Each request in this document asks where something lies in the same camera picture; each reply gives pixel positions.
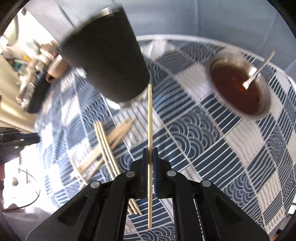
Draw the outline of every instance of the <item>screw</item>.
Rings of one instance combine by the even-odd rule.
[[[98,181],[93,181],[91,183],[91,188],[97,188],[98,186],[100,186],[100,182],[98,182]]]
[[[170,170],[167,172],[167,175],[170,176],[170,177],[174,177],[176,175],[176,172],[173,171],[173,170]]]
[[[133,172],[133,171],[128,171],[127,173],[126,173],[126,176],[127,177],[133,177],[135,175],[135,173]]]
[[[210,181],[208,181],[208,180],[203,180],[202,181],[202,185],[204,186],[204,187],[209,187],[209,186],[211,186],[211,182]]]

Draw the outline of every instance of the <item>spoon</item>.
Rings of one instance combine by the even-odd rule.
[[[272,59],[276,52],[272,50],[270,55],[263,61],[262,65],[257,69],[257,71],[245,82],[242,83],[242,86],[247,90],[249,88],[249,85],[251,82],[256,78],[256,76],[259,74],[259,72],[264,68],[265,65],[268,64],[268,62]]]

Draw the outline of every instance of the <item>brown liquid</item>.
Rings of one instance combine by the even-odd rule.
[[[243,113],[254,115],[259,110],[260,92],[254,83],[246,90],[242,83],[248,79],[244,70],[221,66],[211,71],[214,85],[221,95]]]

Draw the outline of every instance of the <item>patterned tablecloth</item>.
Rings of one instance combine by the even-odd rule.
[[[254,121],[233,114],[215,98],[203,64],[225,43],[188,36],[141,36],[139,45],[153,83],[154,147],[159,156],[188,179],[209,179],[268,234],[285,218],[296,191],[296,93],[294,82],[274,65],[262,75],[270,86],[272,107]],[[262,58],[240,50],[254,66]],[[71,179],[75,165],[97,145],[93,122],[109,133],[124,119],[136,117],[114,150],[123,171],[141,158],[147,146],[147,102],[116,111],[107,106],[77,69],[52,84],[48,106],[35,128],[42,141],[45,187],[57,207],[77,192]],[[94,168],[90,166],[85,174]],[[110,180],[105,166],[93,180]],[[143,213],[128,215],[125,239],[175,240],[171,200],[153,199],[152,229],[147,229],[147,200],[137,200]]]

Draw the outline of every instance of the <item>wooden skewer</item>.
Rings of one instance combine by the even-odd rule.
[[[123,121],[122,123],[120,123],[116,128],[114,128],[110,132],[110,134],[107,137],[108,143],[111,144],[118,137],[118,135],[120,135],[121,132],[125,130],[123,127],[126,124],[127,124],[126,121]],[[84,172],[89,167],[89,165],[93,163],[93,161],[96,159],[96,157],[100,155],[100,153],[101,153],[101,151],[100,151],[99,146],[96,146],[94,148],[94,150],[90,153],[90,155],[86,158],[86,160],[79,165],[79,167],[77,168],[78,171],[80,173]]]
[[[80,179],[82,180],[82,183],[83,183],[84,185],[87,185],[86,180],[83,178],[83,176],[82,176],[82,175],[80,174],[80,172],[77,170],[77,168],[76,168],[76,166],[75,166],[75,164],[74,164],[74,162],[72,161],[71,158],[69,158],[69,161],[70,161],[70,163],[71,163],[73,169],[74,169],[75,171],[77,171],[77,173],[79,174],[79,177],[80,177]]]
[[[148,85],[148,228],[152,228],[152,149],[153,149],[153,118],[152,118],[152,85]]]
[[[94,130],[95,130],[95,133],[96,133],[96,137],[98,139],[99,147],[101,148],[101,153],[102,153],[102,156],[104,158],[105,165],[107,167],[107,170],[109,172],[109,175],[110,175],[111,179],[114,180],[115,177],[114,177],[113,173],[111,172],[111,169],[110,169],[110,166],[109,166],[109,163],[108,163],[108,159],[107,159],[107,156],[105,154],[105,151],[104,151],[104,148],[103,148],[103,145],[102,145],[102,143],[104,142],[104,140],[101,139],[101,136],[100,136],[100,134],[98,132],[97,123],[94,124]]]
[[[116,177],[117,175],[120,174],[120,172],[117,172],[117,170],[115,169],[115,163],[116,163],[115,157],[114,157],[113,153],[111,152],[110,146],[107,142],[105,130],[104,130],[102,123],[100,121],[96,122],[96,127],[98,129],[98,133],[100,135],[101,143],[103,144],[104,151],[106,152],[106,156],[107,156],[108,160],[110,161],[110,165],[113,170],[113,174]],[[133,212],[135,214],[138,214],[138,211],[137,211],[136,207],[134,206],[134,203],[131,200],[129,200],[129,205],[130,205],[131,209],[133,210]]]
[[[115,160],[113,152],[111,151],[111,148],[110,148],[110,146],[109,146],[109,144],[108,144],[108,142],[106,140],[106,133],[105,133],[105,130],[103,128],[103,125],[102,125],[102,123],[100,121],[98,122],[98,124],[99,124],[99,130],[100,130],[100,132],[102,134],[101,137],[102,137],[102,139],[104,139],[104,148],[106,150],[107,156],[109,157],[109,160],[110,160],[110,163],[111,163],[111,166],[112,166],[112,170],[115,173],[115,175],[117,176],[117,175],[121,174],[121,171],[120,171],[120,169],[119,169],[119,167],[117,165],[117,162]],[[135,212],[135,210],[134,210],[134,208],[135,208],[136,209],[135,213],[139,213],[140,215],[142,215],[142,212],[141,212],[140,208],[138,207],[135,199],[131,198],[130,202],[132,203],[131,208],[133,209],[133,211]]]
[[[113,142],[113,144],[111,145],[111,150],[113,150],[118,143],[122,140],[122,138],[125,136],[125,134],[129,131],[129,129],[131,128],[131,125],[133,124],[133,122],[135,121],[135,119],[131,119],[127,122],[127,124],[123,127],[124,131],[120,133],[120,135],[117,137],[117,139]],[[86,182],[88,182],[91,177],[94,175],[94,173],[99,169],[99,167],[104,163],[104,158],[102,157],[96,164],[95,168],[89,173],[89,175],[87,176],[87,178],[85,179]],[[85,186],[84,183],[82,183],[79,187],[79,190],[81,190],[83,187]]]

